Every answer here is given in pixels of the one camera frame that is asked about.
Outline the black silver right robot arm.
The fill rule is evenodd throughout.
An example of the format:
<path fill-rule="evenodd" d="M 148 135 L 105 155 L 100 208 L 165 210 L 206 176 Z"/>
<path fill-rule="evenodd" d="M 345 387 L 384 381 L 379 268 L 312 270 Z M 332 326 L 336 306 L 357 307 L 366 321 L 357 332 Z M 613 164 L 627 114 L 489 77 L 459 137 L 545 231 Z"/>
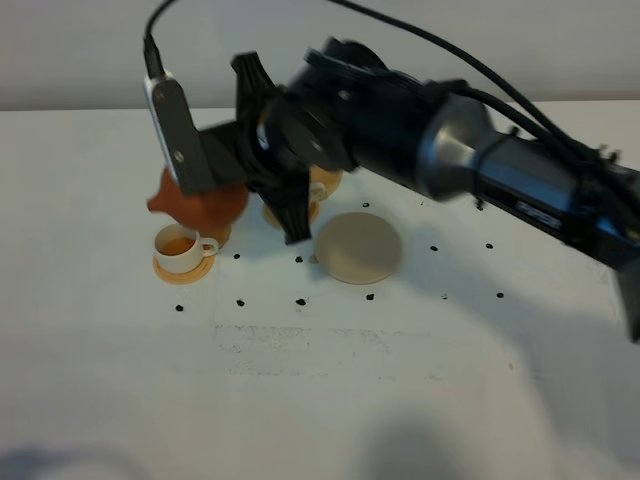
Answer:
<path fill-rule="evenodd" d="M 287 243 L 311 236 L 310 169 L 363 168 L 427 198 L 470 194 L 610 267 L 639 338 L 639 174 L 565 146 L 465 81 L 419 82 L 351 41 L 310 50 L 287 86 L 236 56 L 236 148 Z"/>

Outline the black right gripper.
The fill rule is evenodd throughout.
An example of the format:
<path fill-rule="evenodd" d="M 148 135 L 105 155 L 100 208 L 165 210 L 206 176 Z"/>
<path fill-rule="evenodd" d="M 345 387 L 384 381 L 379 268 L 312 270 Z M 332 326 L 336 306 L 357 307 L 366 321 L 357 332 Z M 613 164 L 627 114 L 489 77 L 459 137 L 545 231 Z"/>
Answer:
<path fill-rule="evenodd" d="M 248 188 L 271 211 L 286 245 L 309 240 L 310 169 L 369 170 L 414 192 L 418 147 L 440 107 L 440 86 L 389 69 L 368 47 L 331 38 L 309 50 L 287 86 L 259 55 L 236 55 L 235 126 L 258 163 Z"/>

